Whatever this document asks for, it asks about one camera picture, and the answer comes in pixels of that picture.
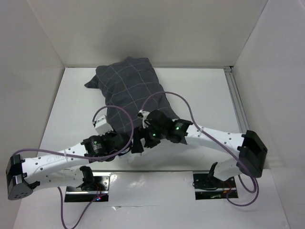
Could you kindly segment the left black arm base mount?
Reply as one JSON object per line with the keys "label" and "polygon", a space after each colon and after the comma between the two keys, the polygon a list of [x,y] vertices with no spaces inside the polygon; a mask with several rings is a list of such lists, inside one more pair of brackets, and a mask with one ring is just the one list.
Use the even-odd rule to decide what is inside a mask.
{"label": "left black arm base mount", "polygon": [[66,187],[64,202],[80,203],[90,202],[95,199],[95,202],[108,202],[110,176],[109,172],[93,171],[94,183],[88,190],[81,190],[80,187]]}

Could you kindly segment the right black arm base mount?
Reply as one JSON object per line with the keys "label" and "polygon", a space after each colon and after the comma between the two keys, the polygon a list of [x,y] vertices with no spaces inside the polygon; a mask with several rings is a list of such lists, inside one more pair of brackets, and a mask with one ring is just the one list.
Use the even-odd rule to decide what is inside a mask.
{"label": "right black arm base mount", "polygon": [[193,183],[196,200],[214,200],[238,198],[235,179],[233,177],[221,181],[209,177],[207,172],[193,173]]}

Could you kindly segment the white pillow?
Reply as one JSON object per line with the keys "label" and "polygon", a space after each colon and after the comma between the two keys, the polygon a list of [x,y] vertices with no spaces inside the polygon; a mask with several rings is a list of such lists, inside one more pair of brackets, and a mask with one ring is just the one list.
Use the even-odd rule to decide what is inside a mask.
{"label": "white pillow", "polygon": [[129,154],[127,163],[131,167],[142,167],[146,164],[144,160],[144,153]]}

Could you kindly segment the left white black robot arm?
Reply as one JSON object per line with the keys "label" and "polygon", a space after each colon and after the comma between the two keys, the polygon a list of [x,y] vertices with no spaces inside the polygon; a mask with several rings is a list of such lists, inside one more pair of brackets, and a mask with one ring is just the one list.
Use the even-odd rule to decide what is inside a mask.
{"label": "left white black robot arm", "polygon": [[21,151],[10,157],[6,168],[9,200],[19,200],[50,187],[70,186],[87,191],[95,185],[93,162],[112,161],[132,145],[126,133],[110,131],[92,135],[60,152],[45,150],[44,156],[23,158]]}

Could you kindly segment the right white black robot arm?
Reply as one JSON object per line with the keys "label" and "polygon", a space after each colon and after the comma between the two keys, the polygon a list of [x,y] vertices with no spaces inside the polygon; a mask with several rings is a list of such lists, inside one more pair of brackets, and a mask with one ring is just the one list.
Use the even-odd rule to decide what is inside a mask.
{"label": "right white black robot arm", "polygon": [[159,110],[140,110],[137,116],[142,120],[140,136],[144,138],[144,148],[154,148],[167,140],[228,153],[230,159],[215,162],[210,168],[208,182],[213,187],[240,174],[262,176],[268,150],[254,131],[247,130],[244,134],[218,131],[184,119],[172,120]]}

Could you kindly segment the dark grey checked pillowcase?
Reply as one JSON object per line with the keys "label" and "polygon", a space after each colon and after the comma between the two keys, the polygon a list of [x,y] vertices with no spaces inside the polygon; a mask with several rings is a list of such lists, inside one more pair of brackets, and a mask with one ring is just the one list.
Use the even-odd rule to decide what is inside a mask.
{"label": "dark grey checked pillowcase", "polygon": [[148,58],[127,57],[98,66],[85,87],[101,90],[108,106],[107,121],[119,133],[141,126],[137,114],[142,106],[146,111],[160,110],[171,119],[178,118]]}

